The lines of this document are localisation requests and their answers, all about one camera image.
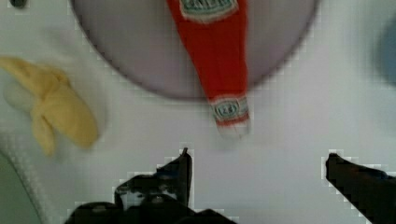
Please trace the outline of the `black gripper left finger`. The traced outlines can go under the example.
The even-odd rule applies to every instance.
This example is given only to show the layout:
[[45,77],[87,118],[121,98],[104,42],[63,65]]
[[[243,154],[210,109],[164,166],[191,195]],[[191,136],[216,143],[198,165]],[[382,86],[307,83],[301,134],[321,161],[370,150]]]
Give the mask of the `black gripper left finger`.
[[152,175],[136,175],[116,187],[115,204],[122,210],[147,207],[188,214],[192,179],[192,157],[184,147],[174,160]]

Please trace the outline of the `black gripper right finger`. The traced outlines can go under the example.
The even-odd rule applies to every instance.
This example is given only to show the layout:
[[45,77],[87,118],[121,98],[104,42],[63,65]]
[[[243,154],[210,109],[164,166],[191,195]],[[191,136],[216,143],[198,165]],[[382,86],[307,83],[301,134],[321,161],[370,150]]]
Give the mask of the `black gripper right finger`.
[[372,224],[395,224],[395,177],[352,163],[336,153],[325,162],[326,179]]

